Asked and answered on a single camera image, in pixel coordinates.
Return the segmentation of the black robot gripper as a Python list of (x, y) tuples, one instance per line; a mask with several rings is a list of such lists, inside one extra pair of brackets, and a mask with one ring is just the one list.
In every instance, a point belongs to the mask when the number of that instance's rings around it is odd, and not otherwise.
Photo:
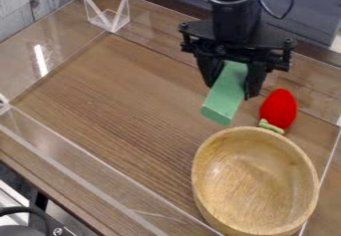
[(277, 14), (264, 0), (208, 0), (208, 19), (182, 22), (181, 49), (196, 55), (197, 65), (209, 88), (221, 74), (224, 60), (248, 64), (244, 82), (245, 99), (260, 95), (266, 70), (288, 71), (296, 42), (262, 22), (262, 13), (283, 20), (295, 0)]

